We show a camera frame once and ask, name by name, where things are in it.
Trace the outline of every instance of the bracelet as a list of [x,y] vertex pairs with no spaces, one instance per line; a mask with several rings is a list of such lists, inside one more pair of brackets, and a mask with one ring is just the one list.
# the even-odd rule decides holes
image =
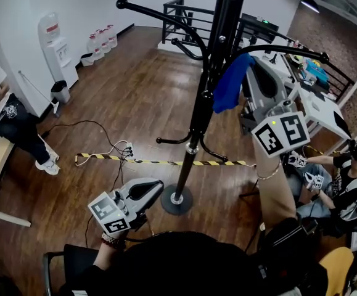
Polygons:
[[267,177],[262,177],[260,175],[258,175],[258,179],[259,180],[267,180],[267,179],[270,179],[272,178],[273,176],[275,176],[277,174],[277,172],[279,171],[279,167],[281,166],[282,162],[281,162],[281,159],[279,160],[279,163],[278,163],[278,166],[277,168],[273,171],[273,173],[271,173],[271,175],[267,176]]
[[112,238],[105,232],[102,234],[102,242],[113,247],[115,250],[124,250],[126,248],[125,240]]

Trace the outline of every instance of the power strip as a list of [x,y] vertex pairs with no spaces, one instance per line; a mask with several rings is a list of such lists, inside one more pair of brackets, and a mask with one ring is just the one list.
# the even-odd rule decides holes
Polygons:
[[135,160],[135,156],[134,156],[134,150],[133,150],[133,144],[131,142],[128,142],[126,144],[126,148],[129,148],[129,150],[131,151],[130,153],[126,153],[127,156],[125,156],[125,159],[127,160]]

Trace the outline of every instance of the yellow and black caution tape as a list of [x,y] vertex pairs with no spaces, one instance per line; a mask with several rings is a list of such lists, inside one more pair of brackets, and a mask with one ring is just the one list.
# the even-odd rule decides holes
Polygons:
[[[78,157],[83,157],[83,158],[97,158],[97,159],[107,159],[107,160],[116,160],[116,161],[121,161],[120,157],[117,157],[116,155],[89,155],[89,154],[77,154],[75,156],[75,164],[78,164]],[[183,165],[183,161],[151,161],[151,160],[125,160],[129,163],[152,163],[154,165]],[[254,165],[248,165],[247,162],[243,160],[239,161],[194,161],[193,165],[197,166],[202,166],[202,165],[243,165],[246,167],[253,167]]]
[[[311,147],[309,145],[305,145],[303,146],[304,147],[307,147],[307,148],[310,148],[310,149],[313,149],[315,152],[321,154],[321,155],[324,155],[325,153],[323,153],[322,151],[319,151],[319,150],[316,150],[314,147]],[[332,154],[339,154],[340,152],[339,151],[333,151]]]

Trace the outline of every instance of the black coat rack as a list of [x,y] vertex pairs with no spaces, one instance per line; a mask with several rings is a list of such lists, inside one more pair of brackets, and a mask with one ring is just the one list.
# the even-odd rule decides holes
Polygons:
[[127,0],[118,0],[119,9],[129,9],[139,12],[156,19],[166,21],[182,28],[198,44],[202,56],[194,55],[178,39],[171,42],[179,47],[186,55],[195,60],[203,61],[203,71],[200,77],[199,88],[197,90],[194,111],[192,114],[191,125],[188,135],[180,140],[170,140],[157,138],[157,143],[166,144],[186,144],[186,153],[183,161],[183,167],[179,175],[178,183],[167,186],[161,195],[163,208],[173,215],[183,215],[188,212],[193,205],[191,191],[185,186],[189,173],[191,172],[193,161],[199,151],[199,143],[203,149],[210,155],[227,162],[228,158],[211,151],[204,143],[204,135],[213,115],[213,91],[223,76],[226,69],[240,55],[253,51],[276,51],[294,55],[300,55],[319,60],[329,65],[336,71],[335,66],[329,63],[329,56],[326,53],[317,53],[279,45],[253,45],[245,47],[232,54],[233,41],[235,38],[239,17],[244,0],[216,0],[213,25],[211,28],[210,39],[206,46],[201,37],[188,25],[176,20],[173,16],[165,15],[161,12],[129,3]]

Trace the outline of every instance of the jeans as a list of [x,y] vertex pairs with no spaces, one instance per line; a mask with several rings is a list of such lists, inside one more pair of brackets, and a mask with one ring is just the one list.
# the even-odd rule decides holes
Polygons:
[[43,140],[37,134],[35,117],[26,111],[23,104],[13,94],[6,106],[13,105],[17,115],[9,118],[0,114],[0,136],[7,138],[24,151],[31,154],[42,165],[49,160],[49,154]]
[[[324,181],[322,183],[321,189],[325,192],[329,197],[331,196],[332,190],[330,184],[332,182],[332,177],[325,170],[322,165],[316,165],[314,163],[309,163],[304,168],[298,168],[298,171],[303,174],[308,172],[312,175],[321,175],[324,177]],[[297,177],[291,176],[288,177],[288,183],[292,190],[293,197],[297,201],[300,197],[300,193],[302,192],[303,183],[299,181]],[[329,208],[322,202],[320,198],[317,198],[314,202],[305,204],[297,209],[297,213],[302,217],[313,217],[313,218],[326,218],[330,217]]]

